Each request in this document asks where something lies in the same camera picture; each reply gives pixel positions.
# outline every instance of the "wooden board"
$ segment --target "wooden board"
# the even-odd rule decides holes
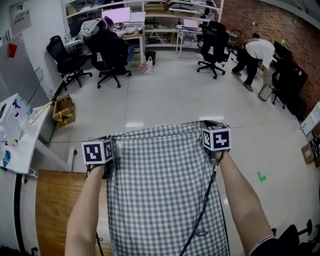
[[[35,220],[40,254],[64,256],[67,223],[85,183],[86,174],[40,170],[36,188]],[[107,209],[107,184],[102,181],[97,232],[105,256],[112,256]],[[96,255],[100,255],[96,244]]]

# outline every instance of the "white shelving unit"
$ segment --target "white shelving unit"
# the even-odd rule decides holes
[[[102,4],[102,5],[98,5],[98,6],[94,6],[91,7],[89,9],[83,10],[83,11],[78,11],[76,13],[67,15],[67,7],[70,6],[71,4],[74,4],[75,2],[78,3],[87,3],[87,1],[90,2],[90,0],[61,0],[61,11],[62,11],[62,17],[63,17],[63,24],[64,24],[64,29],[65,29],[65,33],[66,35],[70,34],[70,29],[69,29],[69,23],[68,23],[68,19],[74,19],[73,17],[77,16],[77,15],[83,15],[83,14],[87,14],[89,15],[89,13],[92,12],[96,12],[99,11],[101,9],[106,9],[108,7],[111,6],[116,6],[116,5],[123,5],[123,4],[132,4],[132,3],[141,3],[141,11],[144,12],[145,11],[145,5],[146,3],[162,3],[162,0],[124,0],[124,1],[120,1],[120,2],[112,2],[112,3],[108,3],[108,4]],[[183,1],[183,0],[171,0],[169,3],[175,3],[175,4],[181,4],[181,5],[192,5],[192,6],[196,6],[196,7],[202,7],[202,8],[208,8],[211,10],[215,10],[215,12],[217,13],[218,16],[218,22],[221,22],[221,18],[222,18],[222,11],[223,11],[223,6],[224,6],[224,0],[221,0],[221,5],[220,7],[218,7],[215,2],[213,0],[211,0],[212,5],[207,5],[205,2],[200,2],[198,1]],[[199,18],[199,17],[192,17],[192,16],[188,16],[188,15],[183,15],[183,14],[175,14],[174,12],[172,12],[172,14],[168,14],[168,13],[147,13],[145,15],[146,18],[176,18],[176,19],[191,19],[191,20],[196,20],[199,22],[209,22],[209,19],[205,19],[205,18]],[[157,32],[157,33],[177,33],[178,30],[175,28],[156,28],[156,29],[144,29],[143,30],[143,38],[145,39],[145,35],[146,33],[152,33],[152,32]],[[175,47],[176,44],[175,43],[155,43],[155,44],[145,44],[144,42],[144,46],[146,48],[163,48],[163,47]],[[195,46],[185,46],[186,48],[192,48],[192,49],[196,49],[197,47]]]

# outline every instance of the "black cable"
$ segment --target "black cable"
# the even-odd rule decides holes
[[[207,203],[209,201],[209,193],[210,193],[210,189],[211,189],[211,186],[212,184],[214,183],[215,179],[216,179],[216,170],[215,168],[219,165],[221,159],[224,157],[224,152],[222,152],[220,158],[217,160],[216,163],[213,163],[211,158],[209,157],[209,160],[210,162],[213,164],[213,172],[212,172],[212,175],[211,175],[211,179],[210,179],[210,182],[209,182],[209,185],[208,185],[208,188],[206,189],[206,192],[204,194],[204,198],[203,198],[203,207],[202,207],[202,210],[199,214],[199,217],[196,219],[195,223],[194,223],[194,227],[193,227],[193,230],[191,232],[191,235],[189,236],[188,240],[186,241],[182,251],[180,252],[179,256],[182,256],[184,255],[184,253],[186,252],[187,250],[187,247],[189,246],[192,238],[194,238],[194,236],[198,236],[198,237],[204,237],[208,234],[208,231],[206,230],[202,230],[202,231],[199,231],[197,232],[197,228],[202,220],[202,217],[203,215],[205,214],[205,211],[206,211],[206,207],[207,207]]]
[[[103,166],[103,165],[105,165],[105,164],[95,165],[94,167],[91,168],[91,164],[88,164],[88,165],[86,166],[86,177],[88,178],[88,174],[89,174],[94,168],[96,168],[96,167],[98,167],[98,166]],[[101,256],[105,256],[105,255],[104,255],[104,252],[102,251],[101,244],[100,244],[100,241],[103,241],[103,239],[102,239],[102,238],[99,238],[98,232],[95,233],[95,237],[96,237],[96,242],[97,242],[97,244],[98,244],[98,246],[99,246],[99,250],[100,250]]]

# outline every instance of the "person in white shirt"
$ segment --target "person in white shirt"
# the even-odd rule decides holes
[[[254,90],[251,84],[257,74],[259,60],[262,60],[262,65],[264,66],[263,85],[266,85],[268,82],[268,68],[273,60],[274,54],[275,47],[271,42],[260,38],[247,40],[245,50],[243,50],[241,58],[239,58],[238,65],[232,69],[232,73],[241,77],[242,74],[240,71],[246,66],[248,77],[243,85],[250,92],[253,92]]]

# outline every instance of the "green tape mark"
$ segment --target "green tape mark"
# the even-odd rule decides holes
[[[260,181],[260,182],[264,182],[264,181],[267,179],[267,176],[261,177],[260,171],[258,171],[257,174],[258,174],[258,178],[259,178],[259,181]]]

